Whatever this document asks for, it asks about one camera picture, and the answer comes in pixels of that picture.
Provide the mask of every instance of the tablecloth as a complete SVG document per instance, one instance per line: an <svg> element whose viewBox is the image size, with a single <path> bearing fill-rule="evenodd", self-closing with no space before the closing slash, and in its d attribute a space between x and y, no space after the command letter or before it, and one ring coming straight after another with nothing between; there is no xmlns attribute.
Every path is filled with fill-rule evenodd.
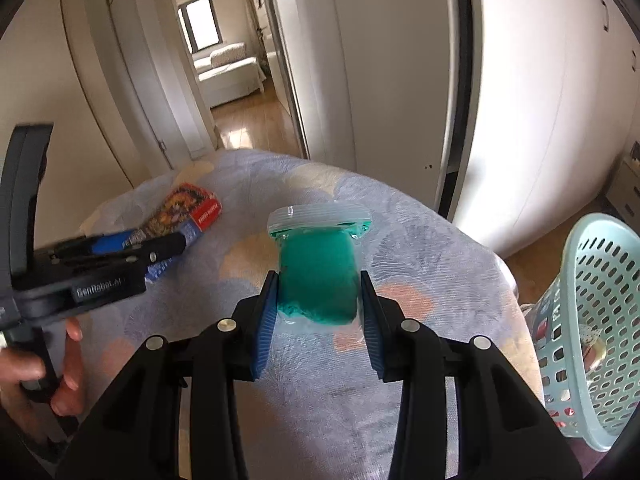
<svg viewBox="0 0 640 480"><path fill-rule="evenodd" d="M379 295L440 336L465 342L488 336L542 399L533 345L495 255L418 201L365 176L287 155L220 151L103 204L82 228L96 234L136 227L181 182L215 192L222 214L145 294L82 316L90 405L149 335L195 336L258 293L278 263L266 231L271 211L331 200L356 201L372 212L362 249ZM236 385L250 477L385 479L400 394L400 383L378 380L357 338L291 335L276 326L260 380ZM453 475L453 403L447 419ZM188 434L183 422L180 431ZM187 474L184 465L181 472Z"/></svg>

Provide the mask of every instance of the cabinet handle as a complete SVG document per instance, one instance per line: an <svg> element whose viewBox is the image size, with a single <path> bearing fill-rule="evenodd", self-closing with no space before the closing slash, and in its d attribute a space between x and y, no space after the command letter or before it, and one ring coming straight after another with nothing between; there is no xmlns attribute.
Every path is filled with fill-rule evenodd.
<svg viewBox="0 0 640 480"><path fill-rule="evenodd" d="M600 0L602 6L604 7L604 31L609 31L609 7L607 7L607 3L604 0Z"/></svg>

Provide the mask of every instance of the basket rim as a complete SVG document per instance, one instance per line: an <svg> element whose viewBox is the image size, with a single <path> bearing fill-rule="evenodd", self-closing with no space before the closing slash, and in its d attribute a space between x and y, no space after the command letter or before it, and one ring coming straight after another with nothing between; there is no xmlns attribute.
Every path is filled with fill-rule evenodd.
<svg viewBox="0 0 640 480"><path fill-rule="evenodd" d="M636 233L622 223L617 218L604 213L591 213L583 216L572 228L567 240L564 244L564 250L562 251L562 264L560 268L561 279L564 279L566 286L560 287L560 319L567 319L569 324L569 334L578 333L578 311L577 298L575 293L575 269L576 254L578 251L578 245L585 232L588 229L593 228L596 224L601 222L609 225L614 225L616 228L622 229L633 236L638 237ZM580 405L580 410L574 410L575 416L578 418L578 423L582 428L582 437L590 447L598 451L608 451L613 443L617 439L617 435L610 434L605 430L593 408L591 402L591 396L589 394L589 388L587 386L587 377L584 373L584 364L582 362L582 346L580 344L580 338L568 338L571 352L567 356L565 352L565 358L569 357L567 361L567 367L569 363L573 367L573 372L567 374L569 381L569 391L572 393L572 399L575 398L574 392L578 392L577 402Z"/></svg>

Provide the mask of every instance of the green slime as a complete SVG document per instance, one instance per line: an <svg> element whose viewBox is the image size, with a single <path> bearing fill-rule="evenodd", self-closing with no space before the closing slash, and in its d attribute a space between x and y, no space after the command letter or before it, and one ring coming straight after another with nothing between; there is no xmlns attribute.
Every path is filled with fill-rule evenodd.
<svg viewBox="0 0 640 480"><path fill-rule="evenodd" d="M327 325L353 321L360 272L349 232L341 227L300 228L278 238L278 309Z"/></svg>

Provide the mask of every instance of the light green plastic basket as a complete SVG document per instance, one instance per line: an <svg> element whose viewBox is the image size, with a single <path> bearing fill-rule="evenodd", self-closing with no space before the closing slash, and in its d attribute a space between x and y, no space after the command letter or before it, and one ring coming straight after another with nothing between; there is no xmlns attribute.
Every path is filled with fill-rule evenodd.
<svg viewBox="0 0 640 480"><path fill-rule="evenodd" d="M538 301L534 330L545 404L564 436L611 448L640 401L640 238L604 214L583 217L560 273ZM584 372L578 322L602 330L607 356Z"/></svg>

